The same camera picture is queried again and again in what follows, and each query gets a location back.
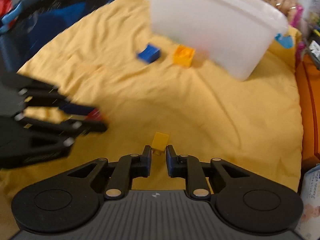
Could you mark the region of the red building brick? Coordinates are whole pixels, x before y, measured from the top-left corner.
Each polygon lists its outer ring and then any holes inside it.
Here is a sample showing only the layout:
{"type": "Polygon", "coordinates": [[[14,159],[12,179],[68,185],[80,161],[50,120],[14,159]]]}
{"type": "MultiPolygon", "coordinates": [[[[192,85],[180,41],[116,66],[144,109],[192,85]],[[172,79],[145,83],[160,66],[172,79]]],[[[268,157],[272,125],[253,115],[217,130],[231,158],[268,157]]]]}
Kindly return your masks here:
{"type": "Polygon", "coordinates": [[[104,122],[105,118],[102,116],[99,109],[95,108],[86,116],[86,120],[104,122]]]}

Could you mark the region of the small yellow brick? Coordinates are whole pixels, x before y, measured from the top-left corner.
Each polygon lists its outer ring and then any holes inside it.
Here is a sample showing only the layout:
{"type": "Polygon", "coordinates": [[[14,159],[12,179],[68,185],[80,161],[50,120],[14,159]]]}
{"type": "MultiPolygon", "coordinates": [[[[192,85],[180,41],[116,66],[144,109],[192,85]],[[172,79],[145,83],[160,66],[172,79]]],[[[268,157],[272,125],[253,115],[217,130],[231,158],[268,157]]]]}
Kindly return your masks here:
{"type": "Polygon", "coordinates": [[[167,147],[169,138],[170,138],[170,135],[168,134],[156,132],[151,144],[153,154],[161,155],[167,147]]]}

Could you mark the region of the baby wipes pack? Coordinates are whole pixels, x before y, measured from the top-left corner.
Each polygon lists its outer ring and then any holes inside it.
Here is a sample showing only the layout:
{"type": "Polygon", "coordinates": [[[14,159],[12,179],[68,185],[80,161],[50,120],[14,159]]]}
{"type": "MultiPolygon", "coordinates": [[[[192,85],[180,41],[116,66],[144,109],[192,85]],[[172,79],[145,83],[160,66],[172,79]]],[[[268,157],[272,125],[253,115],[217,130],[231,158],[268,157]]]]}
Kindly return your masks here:
{"type": "Polygon", "coordinates": [[[303,214],[296,227],[296,233],[304,239],[317,240],[320,235],[319,208],[320,185],[319,165],[315,166],[303,178],[300,197],[303,201],[303,214]]]}

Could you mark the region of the yellow cloth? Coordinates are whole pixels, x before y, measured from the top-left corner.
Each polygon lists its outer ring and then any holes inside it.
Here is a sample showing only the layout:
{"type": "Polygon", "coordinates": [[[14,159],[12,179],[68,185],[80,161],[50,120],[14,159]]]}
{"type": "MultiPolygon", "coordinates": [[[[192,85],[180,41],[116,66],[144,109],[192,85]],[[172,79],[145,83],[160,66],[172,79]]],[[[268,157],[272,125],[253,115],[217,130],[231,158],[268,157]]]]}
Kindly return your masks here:
{"type": "Polygon", "coordinates": [[[246,81],[208,60],[174,65],[175,48],[151,32],[149,0],[115,0],[20,68],[79,104],[97,106],[109,128],[79,137],[67,158],[1,171],[1,239],[18,230],[10,204],[22,188],[97,158],[140,153],[156,132],[170,135],[178,154],[219,157],[298,189],[303,126],[295,48],[272,43],[246,81]],[[161,50],[151,64],[137,58],[148,44],[161,50]]]}

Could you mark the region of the blue fabric chair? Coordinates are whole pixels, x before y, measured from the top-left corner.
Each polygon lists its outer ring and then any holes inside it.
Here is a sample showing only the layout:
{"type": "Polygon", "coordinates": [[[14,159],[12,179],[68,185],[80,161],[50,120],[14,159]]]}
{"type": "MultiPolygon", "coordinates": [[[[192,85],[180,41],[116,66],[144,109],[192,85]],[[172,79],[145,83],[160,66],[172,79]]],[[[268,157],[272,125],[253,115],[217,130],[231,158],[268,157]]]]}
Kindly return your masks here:
{"type": "Polygon", "coordinates": [[[113,1],[1,0],[1,71],[18,71],[59,33],[113,1]]]}

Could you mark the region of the blue arch brick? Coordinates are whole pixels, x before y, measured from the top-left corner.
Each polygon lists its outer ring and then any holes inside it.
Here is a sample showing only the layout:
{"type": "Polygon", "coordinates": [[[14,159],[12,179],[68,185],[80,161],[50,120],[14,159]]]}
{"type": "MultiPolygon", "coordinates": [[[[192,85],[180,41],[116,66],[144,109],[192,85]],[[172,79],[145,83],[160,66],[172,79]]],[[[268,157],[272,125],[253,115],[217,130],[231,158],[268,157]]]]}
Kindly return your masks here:
{"type": "Polygon", "coordinates": [[[148,44],[143,51],[137,53],[137,58],[147,64],[155,62],[160,58],[160,56],[161,50],[152,44],[148,44]]]}

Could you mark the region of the orange box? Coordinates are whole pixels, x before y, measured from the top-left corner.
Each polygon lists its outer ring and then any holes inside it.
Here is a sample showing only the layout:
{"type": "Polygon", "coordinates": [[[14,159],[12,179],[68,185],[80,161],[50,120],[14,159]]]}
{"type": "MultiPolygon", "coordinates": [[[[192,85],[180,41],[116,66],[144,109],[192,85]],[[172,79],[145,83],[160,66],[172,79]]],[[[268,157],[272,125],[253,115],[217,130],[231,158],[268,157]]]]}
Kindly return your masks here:
{"type": "Polygon", "coordinates": [[[302,168],[319,164],[319,70],[311,56],[304,55],[296,67],[303,124],[302,168]]]}

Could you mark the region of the orange building brick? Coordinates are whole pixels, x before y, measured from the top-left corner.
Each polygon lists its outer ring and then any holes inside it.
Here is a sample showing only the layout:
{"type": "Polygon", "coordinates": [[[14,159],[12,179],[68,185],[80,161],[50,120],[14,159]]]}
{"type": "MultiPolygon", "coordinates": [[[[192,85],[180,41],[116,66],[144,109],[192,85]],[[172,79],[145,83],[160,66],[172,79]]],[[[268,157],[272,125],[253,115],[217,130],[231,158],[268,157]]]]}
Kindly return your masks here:
{"type": "Polygon", "coordinates": [[[195,55],[195,49],[184,46],[178,45],[176,50],[173,53],[172,61],[174,64],[178,64],[183,67],[190,67],[195,55]]]}

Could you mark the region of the translucent white plastic bin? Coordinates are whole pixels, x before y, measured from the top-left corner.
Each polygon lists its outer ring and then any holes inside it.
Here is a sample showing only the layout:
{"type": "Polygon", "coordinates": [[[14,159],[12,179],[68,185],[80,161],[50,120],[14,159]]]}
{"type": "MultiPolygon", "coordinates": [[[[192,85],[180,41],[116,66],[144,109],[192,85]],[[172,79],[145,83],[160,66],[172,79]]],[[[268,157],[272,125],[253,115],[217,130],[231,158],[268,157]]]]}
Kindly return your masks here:
{"type": "Polygon", "coordinates": [[[150,0],[152,30],[205,52],[232,77],[246,80],[287,18],[262,0],[150,0]]]}

